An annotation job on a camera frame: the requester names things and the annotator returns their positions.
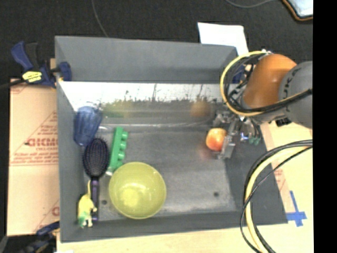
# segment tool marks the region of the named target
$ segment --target cardboard sheet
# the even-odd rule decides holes
[[[7,235],[33,234],[60,215],[56,90],[13,86],[10,114]]]

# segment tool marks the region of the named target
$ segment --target phone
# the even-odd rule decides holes
[[[314,0],[282,0],[298,21],[307,21],[313,18]]]

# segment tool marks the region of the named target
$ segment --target yellow toy figure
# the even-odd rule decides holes
[[[77,222],[81,228],[85,226],[92,227],[91,213],[96,212],[97,208],[91,200],[90,181],[88,182],[88,193],[80,198],[77,208]]]

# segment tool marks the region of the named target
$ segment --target green toy block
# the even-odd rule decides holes
[[[127,138],[128,132],[124,131],[122,127],[117,126],[112,138],[110,162],[106,171],[107,174],[112,175],[115,170],[123,165]]]

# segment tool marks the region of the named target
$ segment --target wooden surface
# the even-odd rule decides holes
[[[280,128],[275,123],[264,124],[262,131],[268,150],[293,141],[312,139],[312,131],[293,123]],[[282,155],[286,157],[294,151]],[[297,227],[294,221],[289,221],[288,224],[261,226],[259,227],[261,234],[276,252],[314,252],[312,150],[285,164],[276,173],[276,180],[281,190],[285,212],[296,211],[290,197],[292,191],[297,208],[305,212],[306,219],[302,220],[303,226],[300,227]],[[239,228],[86,242],[61,243],[58,239],[57,250],[61,252],[73,250],[75,253],[252,252],[243,240]]]

